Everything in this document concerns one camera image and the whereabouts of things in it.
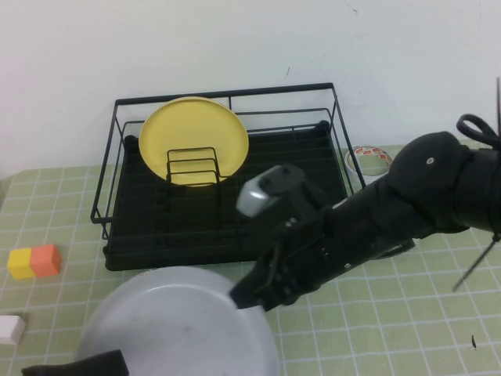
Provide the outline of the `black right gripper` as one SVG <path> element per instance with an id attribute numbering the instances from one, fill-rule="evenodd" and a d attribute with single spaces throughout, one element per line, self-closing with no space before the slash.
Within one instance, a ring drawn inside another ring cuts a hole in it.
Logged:
<path id="1" fill-rule="evenodd" d="M 342 203 L 313 212 L 310 219 L 280 228 L 272 250 L 229 292 L 238 309 L 268 312 L 290 306 L 329 280 L 352 269 L 334 236 L 333 213 Z"/>

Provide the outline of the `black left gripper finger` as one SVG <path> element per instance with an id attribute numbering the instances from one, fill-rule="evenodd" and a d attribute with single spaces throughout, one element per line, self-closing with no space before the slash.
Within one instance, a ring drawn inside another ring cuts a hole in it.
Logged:
<path id="1" fill-rule="evenodd" d="M 34 365 L 21 370 L 23 376 L 128 376 L 129 370 L 120 350 L 59 365 Z"/>

